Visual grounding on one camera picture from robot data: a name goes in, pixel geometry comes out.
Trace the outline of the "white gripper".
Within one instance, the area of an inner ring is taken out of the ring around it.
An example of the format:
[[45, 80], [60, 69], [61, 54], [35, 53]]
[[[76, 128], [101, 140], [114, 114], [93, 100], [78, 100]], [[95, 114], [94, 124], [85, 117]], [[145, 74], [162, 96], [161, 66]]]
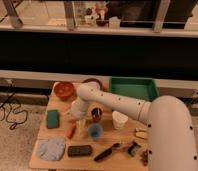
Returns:
[[89, 107], [89, 103], [85, 100], [80, 99], [80, 98], [77, 98], [76, 100], [74, 100], [72, 102], [70, 112], [71, 112], [71, 115], [76, 120], [78, 120], [76, 122], [78, 135], [81, 135], [81, 129], [82, 129], [82, 132], [84, 132], [84, 130], [85, 130], [86, 119], [83, 119], [83, 118], [87, 114], [88, 107]]

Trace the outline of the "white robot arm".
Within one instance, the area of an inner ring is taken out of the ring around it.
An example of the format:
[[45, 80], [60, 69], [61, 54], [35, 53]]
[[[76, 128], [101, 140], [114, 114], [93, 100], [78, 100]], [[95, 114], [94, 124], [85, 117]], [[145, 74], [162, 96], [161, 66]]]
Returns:
[[178, 98], [165, 95], [148, 102], [101, 91], [95, 83], [82, 83], [76, 93], [71, 114], [77, 120], [97, 102], [147, 126], [148, 171], [198, 171], [191, 114]]

